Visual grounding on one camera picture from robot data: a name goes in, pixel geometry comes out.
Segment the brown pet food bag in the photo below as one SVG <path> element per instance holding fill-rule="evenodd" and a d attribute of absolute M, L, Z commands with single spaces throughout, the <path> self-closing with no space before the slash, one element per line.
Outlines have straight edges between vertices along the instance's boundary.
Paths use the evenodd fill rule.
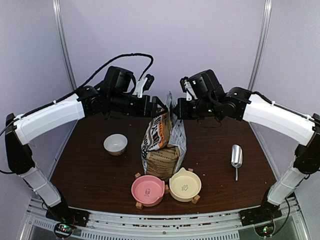
<path fill-rule="evenodd" d="M 152 118 L 142 143 L 141 160 L 144 173 L 168 182 L 181 167 L 187 152 L 184 121 L 173 113 L 177 102 L 169 92 L 165 105 L 168 112 Z"/>

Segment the silver metal scoop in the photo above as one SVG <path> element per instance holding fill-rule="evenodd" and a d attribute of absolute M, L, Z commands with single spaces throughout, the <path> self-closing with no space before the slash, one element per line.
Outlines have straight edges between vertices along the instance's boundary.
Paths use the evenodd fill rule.
<path fill-rule="evenodd" d="M 235 181 L 237 182 L 239 179 L 239 168 L 243 164 L 243 150 L 242 148 L 234 144 L 231 147 L 231 165 L 235 168 Z"/>

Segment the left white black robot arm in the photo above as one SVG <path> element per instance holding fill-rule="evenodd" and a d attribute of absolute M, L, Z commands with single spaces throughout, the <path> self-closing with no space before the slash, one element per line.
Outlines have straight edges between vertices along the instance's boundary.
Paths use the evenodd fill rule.
<path fill-rule="evenodd" d="M 168 111 L 157 96 L 145 95 L 154 77 L 147 74 L 135 80 L 130 70 L 111 66 L 95 86 L 84 85 L 65 99 L 30 112 L 6 117 L 4 142 L 10 171 L 21 177 L 45 202 L 61 222 L 72 218 L 72 211 L 60 191 L 40 170 L 29 146 L 33 140 L 71 122 L 118 112 L 126 116 L 155 118 Z"/>

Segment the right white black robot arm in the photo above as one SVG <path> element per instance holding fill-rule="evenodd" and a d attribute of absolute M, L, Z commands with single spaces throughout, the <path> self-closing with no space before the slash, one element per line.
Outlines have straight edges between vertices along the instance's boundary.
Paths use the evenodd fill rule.
<path fill-rule="evenodd" d="M 215 73 L 204 70 L 180 80 L 185 97 L 173 112 L 180 120 L 229 117 L 254 123 L 286 135 L 298 143 L 295 159 L 282 177 L 265 192 L 256 210 L 259 220 L 268 220 L 279 205 L 308 176 L 320 170 L 320 116 L 307 115 L 281 106 L 258 91 L 233 87 L 225 92 Z"/>

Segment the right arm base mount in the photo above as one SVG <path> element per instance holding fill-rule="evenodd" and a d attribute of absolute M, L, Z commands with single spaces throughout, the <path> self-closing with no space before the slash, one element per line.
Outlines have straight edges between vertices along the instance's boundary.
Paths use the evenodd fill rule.
<path fill-rule="evenodd" d="M 239 216 L 242 226 L 248 226 L 270 222 L 275 218 L 281 217 L 282 212 L 278 205 L 267 202 L 258 207 L 241 210 Z"/>

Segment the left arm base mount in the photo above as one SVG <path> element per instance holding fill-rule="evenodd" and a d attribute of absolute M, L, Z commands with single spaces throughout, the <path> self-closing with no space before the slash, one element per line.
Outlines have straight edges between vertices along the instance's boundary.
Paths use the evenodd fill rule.
<path fill-rule="evenodd" d="M 46 205 L 46 218 L 73 226 L 86 227 L 90 213 L 86 210 L 69 207 L 67 201 L 61 197 L 61 202 L 55 206 Z"/>

